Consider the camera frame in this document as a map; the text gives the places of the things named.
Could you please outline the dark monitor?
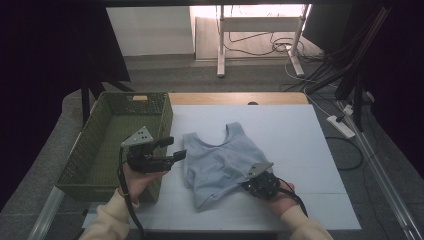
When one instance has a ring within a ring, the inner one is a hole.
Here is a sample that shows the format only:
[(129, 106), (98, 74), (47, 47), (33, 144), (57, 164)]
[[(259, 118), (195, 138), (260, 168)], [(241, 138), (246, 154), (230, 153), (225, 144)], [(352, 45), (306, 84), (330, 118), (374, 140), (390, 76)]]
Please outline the dark monitor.
[(341, 46), (351, 9), (351, 4), (313, 4), (303, 37), (325, 53), (335, 52)]

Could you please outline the light blue tank top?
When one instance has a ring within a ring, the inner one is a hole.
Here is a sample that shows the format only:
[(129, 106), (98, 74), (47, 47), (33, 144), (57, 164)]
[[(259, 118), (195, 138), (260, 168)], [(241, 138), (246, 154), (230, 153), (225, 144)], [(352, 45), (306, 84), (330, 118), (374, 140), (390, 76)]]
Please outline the light blue tank top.
[(266, 163), (264, 152), (246, 135), (239, 122), (226, 125), (219, 145), (201, 140), (196, 132), (183, 136), (186, 183), (194, 192), (198, 209), (209, 207), (235, 191), (256, 163)]

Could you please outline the white desk frame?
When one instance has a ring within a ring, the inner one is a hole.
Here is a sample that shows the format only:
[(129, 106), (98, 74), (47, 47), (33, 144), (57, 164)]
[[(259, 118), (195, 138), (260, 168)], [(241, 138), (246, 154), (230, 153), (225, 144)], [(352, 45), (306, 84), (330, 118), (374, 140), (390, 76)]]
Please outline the white desk frame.
[(297, 53), (300, 37), (307, 19), (310, 4), (304, 4), (297, 17), (294, 16), (225, 16), (225, 6), (218, 5), (217, 27), (219, 44), (217, 52), (217, 76), (225, 76), (226, 50), (224, 37), (230, 32), (292, 32), (294, 34), (291, 43), (285, 48), (288, 59), (295, 71), (296, 77), (305, 76)]

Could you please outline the black curtain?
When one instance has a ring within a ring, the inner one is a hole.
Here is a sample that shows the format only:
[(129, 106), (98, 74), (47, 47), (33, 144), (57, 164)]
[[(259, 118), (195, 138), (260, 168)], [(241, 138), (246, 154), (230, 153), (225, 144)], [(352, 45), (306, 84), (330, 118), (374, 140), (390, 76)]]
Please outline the black curtain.
[(424, 0), (393, 0), (361, 75), (377, 122), (424, 178)]
[(106, 8), (60, 0), (0, 0), (0, 211), (83, 84), (129, 74)]

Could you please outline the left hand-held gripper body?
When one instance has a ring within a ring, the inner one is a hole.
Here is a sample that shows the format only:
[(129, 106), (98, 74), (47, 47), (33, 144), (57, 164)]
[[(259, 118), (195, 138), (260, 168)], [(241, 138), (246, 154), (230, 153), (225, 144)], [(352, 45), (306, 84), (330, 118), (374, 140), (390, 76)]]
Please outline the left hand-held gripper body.
[(128, 148), (126, 159), (132, 170), (145, 174), (171, 169), (172, 157), (154, 155), (156, 148), (153, 147), (153, 144), (156, 141), (148, 129), (143, 126), (121, 143), (123, 148)]

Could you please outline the white power strip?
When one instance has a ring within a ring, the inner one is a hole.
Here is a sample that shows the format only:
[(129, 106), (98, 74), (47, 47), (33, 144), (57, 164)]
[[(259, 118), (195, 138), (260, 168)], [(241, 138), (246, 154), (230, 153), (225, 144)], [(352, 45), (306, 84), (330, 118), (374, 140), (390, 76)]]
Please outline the white power strip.
[(356, 134), (343, 122), (342, 117), (332, 115), (327, 118), (327, 121), (346, 139), (351, 139), (356, 136)]

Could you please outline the person's left hand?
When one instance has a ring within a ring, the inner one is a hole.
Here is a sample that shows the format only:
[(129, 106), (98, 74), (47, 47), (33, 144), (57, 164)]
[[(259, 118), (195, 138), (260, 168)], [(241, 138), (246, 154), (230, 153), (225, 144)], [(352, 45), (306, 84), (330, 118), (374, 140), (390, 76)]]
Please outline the person's left hand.
[(122, 197), (128, 195), (134, 204), (138, 204), (139, 196), (145, 188), (155, 179), (166, 175), (167, 171), (142, 174), (133, 171), (127, 163), (124, 163), (123, 173), (125, 175), (127, 191), (123, 191), (123, 188), (119, 187), (118, 192)]

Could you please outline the aluminium rail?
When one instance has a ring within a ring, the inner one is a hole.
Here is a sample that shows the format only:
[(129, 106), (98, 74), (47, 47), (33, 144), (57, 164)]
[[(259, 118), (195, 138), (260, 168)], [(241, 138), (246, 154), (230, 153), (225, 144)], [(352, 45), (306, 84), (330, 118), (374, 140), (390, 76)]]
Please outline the aluminium rail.
[(356, 140), (367, 156), (367, 166), (373, 173), (383, 195), (386, 198), (386, 201), (400, 224), (402, 231), (406, 235), (406, 238), (408, 240), (424, 240), (424, 230), (419, 227), (417, 221), (412, 215), (412, 212), (409, 210), (407, 204), (390, 180), (387, 172), (380, 162), (377, 150), (371, 146), (365, 132), (360, 131), (354, 124), (352, 116), (346, 116), (345, 121), (356, 134)]
[(54, 186), (42, 207), (27, 240), (44, 240), (64, 198), (64, 192)]

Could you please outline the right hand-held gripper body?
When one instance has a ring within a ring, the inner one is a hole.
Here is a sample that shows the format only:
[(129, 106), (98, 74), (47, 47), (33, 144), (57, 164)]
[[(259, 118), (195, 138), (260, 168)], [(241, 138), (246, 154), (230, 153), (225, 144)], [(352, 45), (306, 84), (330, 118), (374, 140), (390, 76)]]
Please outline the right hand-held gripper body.
[(277, 177), (269, 172), (273, 166), (272, 162), (254, 163), (248, 170), (246, 181), (241, 183), (241, 187), (252, 196), (270, 200), (278, 192), (280, 182)]

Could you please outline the white panel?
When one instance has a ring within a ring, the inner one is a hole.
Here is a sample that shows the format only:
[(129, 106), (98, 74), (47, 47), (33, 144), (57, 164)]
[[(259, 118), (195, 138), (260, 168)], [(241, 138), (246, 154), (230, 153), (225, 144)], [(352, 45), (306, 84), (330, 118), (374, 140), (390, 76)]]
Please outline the white panel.
[(190, 8), (107, 8), (124, 56), (193, 54)]

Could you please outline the green woven basket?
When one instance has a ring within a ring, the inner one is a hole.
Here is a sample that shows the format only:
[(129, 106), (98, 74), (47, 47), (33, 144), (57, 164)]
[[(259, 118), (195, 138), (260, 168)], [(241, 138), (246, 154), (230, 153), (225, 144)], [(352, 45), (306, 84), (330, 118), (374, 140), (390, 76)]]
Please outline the green woven basket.
[(166, 93), (102, 93), (56, 186), (76, 201), (108, 201), (119, 185), (121, 143), (143, 127), (156, 140), (168, 137), (172, 121), (173, 111)]

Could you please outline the black metal stand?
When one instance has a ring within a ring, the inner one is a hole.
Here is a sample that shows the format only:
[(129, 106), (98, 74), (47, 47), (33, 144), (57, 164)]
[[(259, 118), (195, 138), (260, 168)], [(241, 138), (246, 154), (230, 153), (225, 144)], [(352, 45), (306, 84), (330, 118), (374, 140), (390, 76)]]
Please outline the black metal stand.
[[(124, 92), (133, 92), (133, 89), (124, 85), (119, 81), (108, 81), (108, 84), (113, 87), (124, 91)], [(102, 92), (105, 92), (105, 87), (102, 81), (89, 80), (83, 78), (81, 81), (81, 103), (82, 103), (82, 119), (83, 124), (86, 124), (90, 116), (90, 95), (93, 95), (95, 98), (98, 98)]]
[(357, 129), (362, 132), (363, 80), (358, 67), (354, 64), (348, 64), (344, 68), (335, 97), (337, 100), (346, 100), (351, 93), (353, 93), (353, 122)]

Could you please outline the person's right hand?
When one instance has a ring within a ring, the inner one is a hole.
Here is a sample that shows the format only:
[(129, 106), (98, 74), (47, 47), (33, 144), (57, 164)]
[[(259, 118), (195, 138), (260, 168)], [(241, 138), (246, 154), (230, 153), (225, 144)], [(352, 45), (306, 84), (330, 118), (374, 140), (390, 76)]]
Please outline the person's right hand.
[(293, 206), (296, 206), (297, 202), (289, 195), (282, 192), (278, 192), (273, 198), (267, 201), (267, 204), (275, 214), (281, 216), (288, 209)]

